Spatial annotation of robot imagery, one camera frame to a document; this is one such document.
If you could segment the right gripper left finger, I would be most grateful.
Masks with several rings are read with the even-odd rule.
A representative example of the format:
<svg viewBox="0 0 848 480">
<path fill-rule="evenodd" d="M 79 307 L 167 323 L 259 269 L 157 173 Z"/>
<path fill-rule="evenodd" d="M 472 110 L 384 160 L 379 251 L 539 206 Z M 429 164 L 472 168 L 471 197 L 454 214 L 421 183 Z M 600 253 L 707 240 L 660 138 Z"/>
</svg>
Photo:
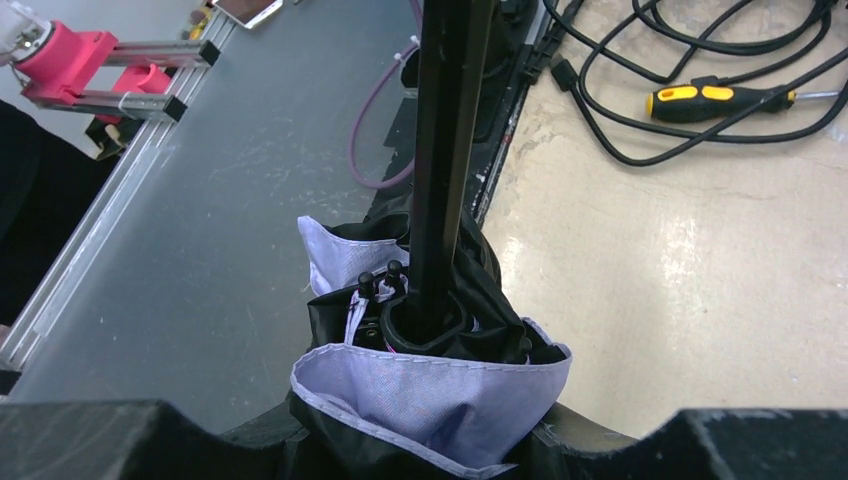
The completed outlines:
<svg viewBox="0 0 848 480">
<path fill-rule="evenodd" d="M 161 400 L 1 407 L 4 479 L 275 479 L 304 428 L 280 405 L 214 434 Z"/>
</svg>

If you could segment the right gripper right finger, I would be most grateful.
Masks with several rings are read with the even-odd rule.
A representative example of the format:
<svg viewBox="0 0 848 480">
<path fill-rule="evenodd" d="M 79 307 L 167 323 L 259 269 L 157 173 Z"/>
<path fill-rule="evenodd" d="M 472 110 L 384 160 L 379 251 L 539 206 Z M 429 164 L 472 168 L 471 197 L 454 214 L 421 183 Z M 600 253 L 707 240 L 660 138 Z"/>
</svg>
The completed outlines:
<svg viewBox="0 0 848 480">
<path fill-rule="evenodd" d="M 532 479 L 844 479 L 844 409 L 683 409 L 642 439 L 557 405 L 529 437 Z"/>
</svg>

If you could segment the lilac black folding umbrella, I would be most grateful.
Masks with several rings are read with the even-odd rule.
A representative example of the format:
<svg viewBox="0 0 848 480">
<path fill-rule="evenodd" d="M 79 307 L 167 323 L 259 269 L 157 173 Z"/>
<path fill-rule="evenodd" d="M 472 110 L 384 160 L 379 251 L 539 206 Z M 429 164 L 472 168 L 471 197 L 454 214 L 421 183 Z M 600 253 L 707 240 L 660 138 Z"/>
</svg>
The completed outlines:
<svg viewBox="0 0 848 480">
<path fill-rule="evenodd" d="M 419 16 L 412 189 L 363 223 L 299 221 L 315 298 L 282 479 L 565 479 L 544 423 L 572 356 L 513 309 L 464 209 L 495 1 Z"/>
</svg>

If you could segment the yellow black screwdriver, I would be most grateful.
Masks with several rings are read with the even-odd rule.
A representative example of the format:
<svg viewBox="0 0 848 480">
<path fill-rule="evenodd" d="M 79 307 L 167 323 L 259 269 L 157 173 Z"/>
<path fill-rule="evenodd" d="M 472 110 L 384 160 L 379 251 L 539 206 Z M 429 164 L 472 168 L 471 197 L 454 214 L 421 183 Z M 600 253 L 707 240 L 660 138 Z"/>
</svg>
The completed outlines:
<svg viewBox="0 0 848 480">
<path fill-rule="evenodd" d="M 840 94 L 839 91 L 789 91 L 767 101 L 774 92 L 775 89 L 676 85 L 653 92 L 646 101 L 646 112 L 653 120 L 688 124 L 729 117 L 753 106 L 759 106 L 761 112 L 779 113 L 790 109 L 797 101 L 829 99 Z"/>
</svg>

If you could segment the aluminium frame rail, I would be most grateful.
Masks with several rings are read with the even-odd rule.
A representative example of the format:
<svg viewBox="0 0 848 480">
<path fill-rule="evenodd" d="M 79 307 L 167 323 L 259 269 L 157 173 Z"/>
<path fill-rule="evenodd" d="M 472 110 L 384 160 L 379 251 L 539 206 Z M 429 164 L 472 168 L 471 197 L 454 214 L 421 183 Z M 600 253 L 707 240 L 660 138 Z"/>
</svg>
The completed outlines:
<svg viewBox="0 0 848 480">
<path fill-rule="evenodd" d="M 212 42 L 221 53 L 235 27 L 235 22 L 224 13 L 215 13 L 197 39 Z M 179 121 L 131 119 L 141 122 L 139 132 L 2 344 L 3 370 L 22 371 L 28 358 L 48 336 L 79 281 L 120 222 L 163 141 L 176 129 L 178 122 L 195 118 L 196 112 L 191 105 L 212 68 L 167 70 L 172 78 L 169 91 L 186 105 Z"/>
</svg>

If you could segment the pink bracket fixture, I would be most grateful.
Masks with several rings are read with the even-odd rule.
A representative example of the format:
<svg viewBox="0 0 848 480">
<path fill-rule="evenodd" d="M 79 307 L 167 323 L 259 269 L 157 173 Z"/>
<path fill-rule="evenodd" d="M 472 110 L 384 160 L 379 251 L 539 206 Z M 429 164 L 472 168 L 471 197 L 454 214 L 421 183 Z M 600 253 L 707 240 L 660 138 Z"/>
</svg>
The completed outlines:
<svg viewBox="0 0 848 480">
<path fill-rule="evenodd" d="M 208 40 L 121 42 L 109 31 L 76 31 L 17 1 L 1 3 L 1 63 L 23 75 L 21 95 L 50 110 L 177 122 L 186 105 L 169 91 L 168 69 L 205 69 Z"/>
</svg>

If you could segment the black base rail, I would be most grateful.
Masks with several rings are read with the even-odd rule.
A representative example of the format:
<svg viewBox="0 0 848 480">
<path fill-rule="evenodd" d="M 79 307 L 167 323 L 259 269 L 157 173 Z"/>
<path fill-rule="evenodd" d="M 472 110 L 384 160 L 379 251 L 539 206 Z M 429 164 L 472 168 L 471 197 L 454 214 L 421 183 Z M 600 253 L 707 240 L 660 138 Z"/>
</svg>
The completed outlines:
<svg viewBox="0 0 848 480">
<path fill-rule="evenodd" d="M 549 16 L 540 1 L 499 1 L 495 5 L 465 184 L 464 208 L 483 225 L 520 116 L 531 55 L 547 30 Z M 405 87 L 383 145 L 392 151 L 384 183 L 402 173 L 414 156 L 418 53 L 406 48 L 392 61 L 361 110 L 351 134 L 353 146 L 369 107 L 385 85 Z"/>
</svg>

